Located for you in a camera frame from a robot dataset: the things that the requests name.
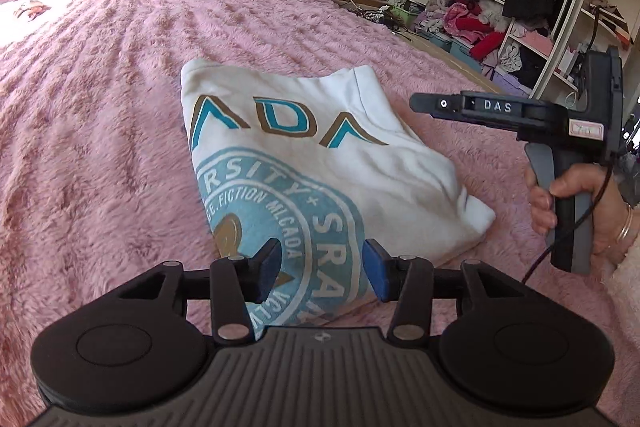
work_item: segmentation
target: pink clothing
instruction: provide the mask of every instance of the pink clothing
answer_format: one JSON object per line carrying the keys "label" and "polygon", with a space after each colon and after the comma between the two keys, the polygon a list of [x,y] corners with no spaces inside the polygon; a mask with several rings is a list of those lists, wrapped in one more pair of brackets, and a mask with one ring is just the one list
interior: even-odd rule
{"label": "pink clothing", "polygon": [[453,3],[444,14],[444,31],[453,37],[466,39],[471,44],[484,37],[484,33],[478,31],[459,30],[456,26],[456,19],[465,17],[469,10],[461,2]]}

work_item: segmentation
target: handle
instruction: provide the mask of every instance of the handle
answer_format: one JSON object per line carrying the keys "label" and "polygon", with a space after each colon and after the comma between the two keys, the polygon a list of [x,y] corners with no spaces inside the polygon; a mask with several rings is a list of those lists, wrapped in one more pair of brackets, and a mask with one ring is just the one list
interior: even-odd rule
{"label": "handle", "polygon": [[[581,153],[551,148],[541,143],[528,143],[525,152],[538,179],[538,185],[549,190],[551,182],[562,176],[571,165],[587,163]],[[554,198],[553,211],[558,216],[558,225],[546,236],[549,247],[556,238],[568,233],[591,205],[591,195],[582,192],[571,198]],[[590,216],[573,233],[560,241],[551,252],[551,264],[566,272],[588,275],[591,271],[593,248],[593,217]]]}

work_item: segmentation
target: black gripper pad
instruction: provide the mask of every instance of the black gripper pad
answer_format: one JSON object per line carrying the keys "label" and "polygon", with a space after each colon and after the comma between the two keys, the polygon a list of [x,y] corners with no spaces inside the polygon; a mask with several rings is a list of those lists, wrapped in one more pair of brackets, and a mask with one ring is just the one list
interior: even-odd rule
{"label": "black gripper pad", "polygon": [[51,408],[32,424],[33,427],[612,425],[595,409],[540,419],[483,409],[443,380],[425,351],[393,347],[382,338],[378,328],[276,327],[268,328],[255,344],[220,350],[193,387],[144,412],[83,417]]}

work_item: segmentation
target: finger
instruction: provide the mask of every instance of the finger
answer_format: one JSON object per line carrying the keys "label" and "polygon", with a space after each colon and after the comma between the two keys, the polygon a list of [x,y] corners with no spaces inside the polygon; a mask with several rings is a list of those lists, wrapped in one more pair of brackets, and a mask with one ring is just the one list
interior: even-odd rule
{"label": "finger", "polygon": [[541,210],[551,209],[551,194],[542,187],[533,187],[529,191],[529,202]]}
{"label": "finger", "polygon": [[576,164],[554,180],[549,192],[557,198],[568,198],[580,192],[598,192],[604,183],[606,171],[597,165]]}
{"label": "finger", "polygon": [[558,218],[551,210],[540,210],[535,206],[531,207],[531,218],[534,223],[546,229],[554,229],[558,224]]}
{"label": "finger", "polygon": [[538,179],[536,178],[536,173],[533,172],[531,165],[527,165],[527,168],[524,171],[524,182],[527,185],[527,188],[533,188],[538,185]]}
{"label": "finger", "polygon": [[545,227],[540,227],[540,225],[533,224],[531,225],[531,228],[538,235],[546,235],[547,233],[549,233],[549,229],[546,229]]}

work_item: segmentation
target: wrist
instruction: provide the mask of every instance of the wrist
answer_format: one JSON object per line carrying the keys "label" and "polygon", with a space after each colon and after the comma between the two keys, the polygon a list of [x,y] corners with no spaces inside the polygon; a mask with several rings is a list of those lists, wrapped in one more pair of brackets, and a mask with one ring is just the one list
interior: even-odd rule
{"label": "wrist", "polygon": [[640,234],[640,210],[629,207],[628,221],[620,230],[618,240],[607,248],[605,254],[614,264],[624,261],[629,248],[635,243]]}

